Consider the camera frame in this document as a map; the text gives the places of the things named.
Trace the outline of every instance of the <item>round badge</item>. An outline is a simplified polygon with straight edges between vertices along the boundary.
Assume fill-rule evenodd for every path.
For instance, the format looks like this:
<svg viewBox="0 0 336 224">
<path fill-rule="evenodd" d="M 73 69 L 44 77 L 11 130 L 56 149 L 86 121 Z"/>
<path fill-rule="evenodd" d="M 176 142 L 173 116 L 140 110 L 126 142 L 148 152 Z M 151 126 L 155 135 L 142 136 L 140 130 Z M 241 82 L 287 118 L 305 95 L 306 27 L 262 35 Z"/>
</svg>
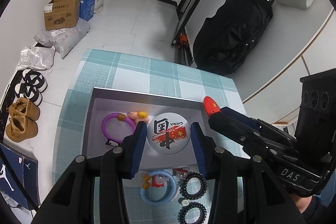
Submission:
<svg viewBox="0 0 336 224">
<path fill-rule="evenodd" d="M 175 154 L 183 150 L 190 140 L 190 127 L 181 115 L 167 112 L 156 116 L 148 126 L 150 146 L 161 154 Z"/>
</svg>

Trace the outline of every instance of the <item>person's hand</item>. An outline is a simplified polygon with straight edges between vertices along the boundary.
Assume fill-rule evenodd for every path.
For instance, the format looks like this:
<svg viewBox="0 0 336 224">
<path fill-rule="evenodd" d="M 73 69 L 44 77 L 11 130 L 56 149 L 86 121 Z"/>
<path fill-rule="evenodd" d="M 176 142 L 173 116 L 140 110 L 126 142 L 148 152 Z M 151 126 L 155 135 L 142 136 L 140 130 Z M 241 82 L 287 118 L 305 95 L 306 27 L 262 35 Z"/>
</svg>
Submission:
<svg viewBox="0 0 336 224">
<path fill-rule="evenodd" d="M 307 198 L 301 198 L 296 194 L 289 194 L 289 196 L 294 201 L 295 205 L 299 209 L 300 213 L 303 213 L 309 206 L 312 196 L 309 196 Z"/>
</svg>

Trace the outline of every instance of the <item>checkered tablecloth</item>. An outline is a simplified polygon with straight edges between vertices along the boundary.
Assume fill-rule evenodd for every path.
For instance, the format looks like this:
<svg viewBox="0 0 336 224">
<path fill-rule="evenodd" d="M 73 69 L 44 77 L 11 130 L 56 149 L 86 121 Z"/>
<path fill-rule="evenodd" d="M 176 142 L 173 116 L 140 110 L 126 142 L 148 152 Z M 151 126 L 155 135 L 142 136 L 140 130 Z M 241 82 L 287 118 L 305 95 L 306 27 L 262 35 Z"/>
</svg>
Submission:
<svg viewBox="0 0 336 224">
<path fill-rule="evenodd" d="M 72 160 L 81 154 L 86 111 L 93 87 L 129 90 L 196 101 L 203 101 L 205 96 L 210 96 L 220 107 L 229 106 L 245 114 L 241 98 L 232 79 L 166 61 L 88 49 L 70 84 L 58 121 L 53 157 L 55 181 Z M 220 135 L 217 145 L 223 146 L 236 156 L 241 155 L 239 145 L 224 136 Z M 127 207 L 132 208 L 128 210 L 131 223 L 177 223 L 177 214 L 172 214 L 172 208 L 165 210 L 163 207 L 158 215 L 157 207 L 152 210 L 151 206 L 142 203 L 139 187 L 124 187 L 124 189 Z M 205 197 L 205 199 L 204 204 L 210 209 L 211 198 Z M 140 203 L 141 206 L 132 206 L 134 202 Z M 180 208 L 180 205 L 175 203 L 174 206 Z M 98 211 L 97 203 L 95 203 L 95 211 Z"/>
</svg>

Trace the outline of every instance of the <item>black bag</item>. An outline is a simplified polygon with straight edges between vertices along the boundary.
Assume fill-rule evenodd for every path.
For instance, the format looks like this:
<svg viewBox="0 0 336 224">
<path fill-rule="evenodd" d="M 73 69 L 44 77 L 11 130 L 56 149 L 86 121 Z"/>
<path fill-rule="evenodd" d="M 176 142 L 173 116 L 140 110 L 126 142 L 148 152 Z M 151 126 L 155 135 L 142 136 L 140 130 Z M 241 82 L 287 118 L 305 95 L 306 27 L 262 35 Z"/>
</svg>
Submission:
<svg viewBox="0 0 336 224">
<path fill-rule="evenodd" d="M 197 68 L 218 75 L 236 72 L 273 17 L 274 0 L 226 0 L 206 18 L 193 45 Z"/>
</svg>

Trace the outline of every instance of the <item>black sleeve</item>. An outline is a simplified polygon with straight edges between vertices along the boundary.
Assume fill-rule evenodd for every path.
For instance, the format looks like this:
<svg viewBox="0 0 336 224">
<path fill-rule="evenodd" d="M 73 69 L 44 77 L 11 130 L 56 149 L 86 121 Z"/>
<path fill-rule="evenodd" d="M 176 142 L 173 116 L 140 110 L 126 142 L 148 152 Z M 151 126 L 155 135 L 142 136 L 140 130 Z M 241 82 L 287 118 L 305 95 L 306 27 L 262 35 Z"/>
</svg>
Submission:
<svg viewBox="0 0 336 224">
<path fill-rule="evenodd" d="M 302 213 L 302 216 L 307 224 L 317 224 L 325 210 L 326 207 L 321 204 L 321 200 L 313 196 L 307 209 Z"/>
</svg>

